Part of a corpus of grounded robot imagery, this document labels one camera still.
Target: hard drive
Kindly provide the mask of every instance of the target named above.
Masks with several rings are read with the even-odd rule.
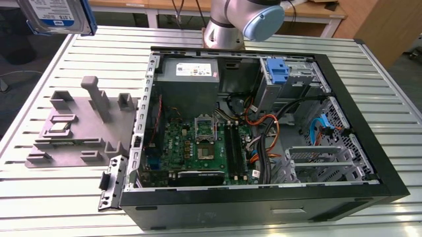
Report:
[[[94,35],[97,25],[88,0],[17,0],[36,35]]]

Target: power supply label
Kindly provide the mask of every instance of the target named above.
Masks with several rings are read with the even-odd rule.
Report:
[[[211,77],[209,63],[177,63],[176,76]]]

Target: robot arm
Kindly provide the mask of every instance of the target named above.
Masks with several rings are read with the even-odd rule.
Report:
[[[240,49],[243,36],[251,41],[269,38],[284,20],[279,3],[280,0],[212,0],[205,47]]]

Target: ram slot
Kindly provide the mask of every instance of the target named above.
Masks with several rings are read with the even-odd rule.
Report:
[[[233,151],[233,157],[235,157],[235,163],[236,163],[236,175],[241,177],[244,173],[244,160],[243,160],[243,154],[241,154],[241,142],[240,142],[240,135],[239,135],[239,129],[237,126],[233,126],[231,129],[231,141],[232,141],[232,151]]]
[[[227,168],[228,168],[228,177],[232,178],[236,175],[236,165],[231,141],[231,130],[229,125],[224,126],[224,145],[225,145],[225,159],[227,159]]]

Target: case bracket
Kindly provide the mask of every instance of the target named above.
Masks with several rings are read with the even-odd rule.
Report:
[[[103,172],[99,187],[103,191],[99,203],[100,212],[121,210],[119,204],[124,189],[127,160],[127,157],[121,155],[109,159],[108,169]]]

